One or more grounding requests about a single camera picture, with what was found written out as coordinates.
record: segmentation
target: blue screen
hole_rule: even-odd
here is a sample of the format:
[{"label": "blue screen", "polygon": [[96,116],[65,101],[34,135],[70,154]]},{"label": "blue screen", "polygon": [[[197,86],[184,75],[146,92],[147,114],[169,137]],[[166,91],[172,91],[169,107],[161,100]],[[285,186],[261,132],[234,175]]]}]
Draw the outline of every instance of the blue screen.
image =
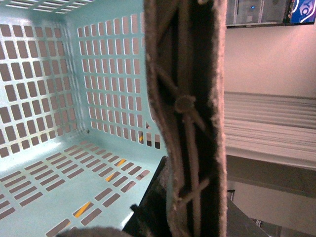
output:
[{"label": "blue screen", "polygon": [[295,0],[291,23],[315,22],[316,0]]}]

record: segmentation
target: rectangular slot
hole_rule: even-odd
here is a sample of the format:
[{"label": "rectangular slot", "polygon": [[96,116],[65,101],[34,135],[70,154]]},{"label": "rectangular slot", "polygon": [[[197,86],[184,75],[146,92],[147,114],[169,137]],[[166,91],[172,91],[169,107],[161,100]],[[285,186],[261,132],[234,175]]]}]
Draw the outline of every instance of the rectangular slot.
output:
[{"label": "rectangular slot", "polygon": [[33,186],[33,187],[31,187],[31,188],[29,188],[29,189],[27,189],[27,190],[25,190],[25,191],[19,193],[18,195],[14,196],[14,198],[15,198],[16,200],[18,200],[18,199],[20,199],[20,198],[26,196],[27,194],[30,194],[31,192],[35,191],[36,189],[37,189],[37,188],[36,188],[35,186]]},{"label": "rectangular slot", "polygon": [[105,166],[107,166],[106,164],[102,163],[100,165],[98,165],[97,167],[95,167],[92,171],[95,173],[95,172],[98,172],[100,169],[104,168]]},{"label": "rectangular slot", "polygon": [[29,197],[28,199],[24,200],[23,202],[20,203],[21,206],[25,206],[27,204],[29,204],[30,202],[38,199],[39,197],[41,197],[43,194],[41,192],[34,194],[33,196]]},{"label": "rectangular slot", "polygon": [[58,186],[62,185],[63,183],[65,183],[65,180],[61,179],[58,182],[54,183],[53,185],[47,187],[46,190],[52,191],[53,189],[57,188]]},{"label": "rectangular slot", "polygon": [[15,188],[9,190],[9,192],[10,192],[11,194],[12,194],[12,193],[15,193],[15,192],[19,191],[19,190],[22,189],[22,188],[25,188],[26,186],[28,186],[28,185],[30,185],[30,184],[31,184],[31,182],[30,182],[30,181],[27,181],[27,182],[25,182],[25,183],[23,183],[23,184],[20,184],[19,186],[15,187]]},{"label": "rectangular slot", "polygon": [[81,223],[86,226],[87,224],[89,224],[94,218],[96,218],[102,211],[97,208],[94,211],[92,211],[87,217],[85,217]]},{"label": "rectangular slot", "polygon": [[98,194],[95,199],[97,201],[100,201],[101,199],[103,199],[106,195],[108,195],[110,192],[112,192],[112,189],[107,188],[106,190],[102,191],[100,194]]},{"label": "rectangular slot", "polygon": [[87,164],[85,167],[91,168],[92,166],[96,165],[96,164],[99,163],[99,162],[100,162],[100,160],[99,160],[99,159],[96,159],[96,160],[94,160],[93,162]]},{"label": "rectangular slot", "polygon": [[80,169],[76,170],[74,173],[71,173],[70,175],[68,175],[67,177],[72,179],[72,178],[76,177],[77,175],[81,174],[82,172],[84,172],[84,169],[80,168]]},{"label": "rectangular slot", "polygon": [[109,207],[113,202],[115,202],[120,197],[119,194],[114,194],[112,197],[110,197],[108,200],[106,200],[103,205],[105,207]]},{"label": "rectangular slot", "polygon": [[134,181],[130,181],[128,184],[126,184],[123,188],[121,188],[121,191],[123,193],[126,193],[128,190],[130,190],[136,183]]},{"label": "rectangular slot", "polygon": [[112,170],[113,170],[113,168],[109,167],[109,168],[107,168],[106,170],[103,170],[103,171],[99,174],[99,176],[100,176],[100,177],[103,177],[103,176],[105,176],[106,174],[108,174],[109,172],[111,172]]},{"label": "rectangular slot", "polygon": [[7,211],[4,211],[3,213],[0,213],[0,220],[3,219],[4,217],[7,217],[8,215],[12,214],[15,212],[15,209],[12,207],[8,209]]},{"label": "rectangular slot", "polygon": [[117,180],[115,183],[113,183],[114,187],[118,187],[122,183],[124,183],[128,178],[126,176],[121,177],[119,180]]},{"label": "rectangular slot", "polygon": [[47,237],[54,237],[56,234],[58,234],[62,229],[64,229],[68,224],[70,223],[69,219],[66,219],[59,223],[56,227],[54,227],[52,230],[46,233]]}]

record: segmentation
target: plastic basket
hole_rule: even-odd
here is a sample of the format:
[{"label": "plastic basket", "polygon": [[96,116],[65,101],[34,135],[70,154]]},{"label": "plastic basket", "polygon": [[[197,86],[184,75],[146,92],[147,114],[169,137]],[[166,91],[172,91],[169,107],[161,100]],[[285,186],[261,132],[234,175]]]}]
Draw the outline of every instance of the plastic basket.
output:
[{"label": "plastic basket", "polygon": [[122,228],[165,144],[143,1],[0,0],[0,236]]}]

